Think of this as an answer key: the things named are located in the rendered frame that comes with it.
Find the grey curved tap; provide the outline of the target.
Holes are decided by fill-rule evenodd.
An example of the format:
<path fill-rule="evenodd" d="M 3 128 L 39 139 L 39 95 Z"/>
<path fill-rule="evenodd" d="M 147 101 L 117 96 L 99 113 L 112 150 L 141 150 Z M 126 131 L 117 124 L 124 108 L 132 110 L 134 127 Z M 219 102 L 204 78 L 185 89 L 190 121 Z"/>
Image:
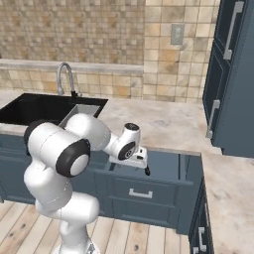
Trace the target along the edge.
<path fill-rule="evenodd" d="M 66 68 L 67 73 L 68 73 L 68 79 L 69 79 L 69 84 L 70 84 L 70 95 L 72 98 L 77 98 L 81 97 L 82 94 L 80 92 L 76 92 L 74 88 L 74 83 L 73 83 L 73 76 L 72 76 L 72 71 L 71 67 L 68 63 L 61 63 L 58 67 L 57 70 L 57 89 L 58 89 L 58 95 L 64 95 L 64 89 L 62 86 L 62 70 L 63 68 Z"/>

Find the grey wall socket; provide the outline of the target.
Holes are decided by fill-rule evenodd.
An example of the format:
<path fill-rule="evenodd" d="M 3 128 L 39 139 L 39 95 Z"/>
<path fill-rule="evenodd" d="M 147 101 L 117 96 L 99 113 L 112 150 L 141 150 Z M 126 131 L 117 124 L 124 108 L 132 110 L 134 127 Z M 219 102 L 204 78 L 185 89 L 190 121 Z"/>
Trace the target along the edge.
<path fill-rule="evenodd" d="M 171 29 L 171 44 L 180 46 L 184 40 L 184 24 L 173 24 Z"/>

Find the dark blue lower drawer front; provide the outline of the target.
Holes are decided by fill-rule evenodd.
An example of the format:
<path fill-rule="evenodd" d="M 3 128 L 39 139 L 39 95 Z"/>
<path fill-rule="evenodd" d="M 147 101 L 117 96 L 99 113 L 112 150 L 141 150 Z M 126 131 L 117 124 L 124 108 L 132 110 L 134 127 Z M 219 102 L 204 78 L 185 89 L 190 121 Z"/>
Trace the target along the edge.
<path fill-rule="evenodd" d="M 159 204 L 113 198 L 114 217 L 122 220 L 177 228 L 179 210 Z"/>

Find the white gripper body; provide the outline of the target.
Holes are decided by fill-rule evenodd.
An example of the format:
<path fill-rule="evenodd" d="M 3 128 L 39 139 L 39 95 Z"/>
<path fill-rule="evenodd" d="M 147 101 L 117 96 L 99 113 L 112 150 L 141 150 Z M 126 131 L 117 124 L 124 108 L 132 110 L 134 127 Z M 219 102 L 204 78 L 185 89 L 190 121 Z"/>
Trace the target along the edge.
<path fill-rule="evenodd" d="M 148 152 L 146 148 L 139 147 L 137 151 L 129 159 L 119 161 L 118 159 L 115 159 L 114 157 L 110 156 L 109 162 L 118 165 L 146 169 L 148 167 Z"/>

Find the dark blue open drawer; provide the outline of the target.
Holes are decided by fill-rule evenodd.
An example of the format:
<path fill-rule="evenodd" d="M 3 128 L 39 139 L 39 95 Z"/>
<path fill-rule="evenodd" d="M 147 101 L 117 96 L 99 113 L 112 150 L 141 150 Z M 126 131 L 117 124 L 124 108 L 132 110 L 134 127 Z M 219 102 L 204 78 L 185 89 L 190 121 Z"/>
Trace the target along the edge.
<path fill-rule="evenodd" d="M 187 180 L 187 160 L 186 155 L 149 151 L 150 176 L 145 175 L 144 169 L 107 162 L 103 170 L 95 172 L 96 187 L 104 196 L 176 206 L 181 188 L 191 186 Z M 130 196 L 129 189 L 152 191 L 153 198 Z"/>

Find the dark blue corner cupboard run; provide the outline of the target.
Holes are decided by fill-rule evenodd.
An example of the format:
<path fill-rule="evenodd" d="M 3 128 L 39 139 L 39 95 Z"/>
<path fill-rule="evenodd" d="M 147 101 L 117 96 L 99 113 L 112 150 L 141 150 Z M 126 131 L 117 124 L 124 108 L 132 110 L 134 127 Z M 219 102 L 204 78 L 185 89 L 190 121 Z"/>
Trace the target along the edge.
<path fill-rule="evenodd" d="M 199 250 L 199 241 L 198 241 L 199 227 L 205 228 L 205 232 L 202 235 L 202 242 L 207 247 L 206 252 L 201 252 Z M 190 254 L 193 254 L 192 249 L 194 247 L 198 247 L 198 254 L 214 254 L 204 179 L 201 179 L 196 199 L 196 204 L 190 225 L 189 242 L 190 242 Z"/>

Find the tall dark blue cupboard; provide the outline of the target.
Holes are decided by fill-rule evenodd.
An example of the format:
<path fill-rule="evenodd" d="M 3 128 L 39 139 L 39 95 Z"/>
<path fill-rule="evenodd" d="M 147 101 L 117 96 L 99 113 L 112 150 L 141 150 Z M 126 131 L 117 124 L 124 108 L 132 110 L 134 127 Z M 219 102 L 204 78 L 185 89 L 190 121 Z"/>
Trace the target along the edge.
<path fill-rule="evenodd" d="M 228 61 L 223 55 L 236 1 L 244 6 L 236 16 Z M 254 158 L 254 0 L 220 0 L 202 96 L 207 125 L 215 99 L 220 106 L 211 145 L 227 156 Z"/>

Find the black sink basin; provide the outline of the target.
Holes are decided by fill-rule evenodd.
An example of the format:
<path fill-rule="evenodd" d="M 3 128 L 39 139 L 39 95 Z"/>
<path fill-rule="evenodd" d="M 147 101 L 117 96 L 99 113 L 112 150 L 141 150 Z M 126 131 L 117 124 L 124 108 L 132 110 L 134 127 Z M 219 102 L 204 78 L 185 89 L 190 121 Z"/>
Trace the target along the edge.
<path fill-rule="evenodd" d="M 107 99 L 23 93 L 0 109 L 0 123 L 28 126 L 36 120 L 59 125 L 76 105 L 94 106 L 98 117 Z"/>

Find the dark blue sink cupboard run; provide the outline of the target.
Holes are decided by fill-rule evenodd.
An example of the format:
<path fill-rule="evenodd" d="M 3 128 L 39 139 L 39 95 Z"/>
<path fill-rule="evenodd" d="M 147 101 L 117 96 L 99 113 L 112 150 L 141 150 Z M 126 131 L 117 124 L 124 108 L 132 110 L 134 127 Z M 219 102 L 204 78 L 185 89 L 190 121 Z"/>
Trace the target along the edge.
<path fill-rule="evenodd" d="M 92 152 L 85 171 L 70 180 L 73 190 L 96 195 L 94 170 L 103 170 L 107 161 L 104 152 Z M 35 203 L 24 184 L 25 170 L 31 162 L 22 136 L 0 134 L 0 196 L 3 199 Z"/>

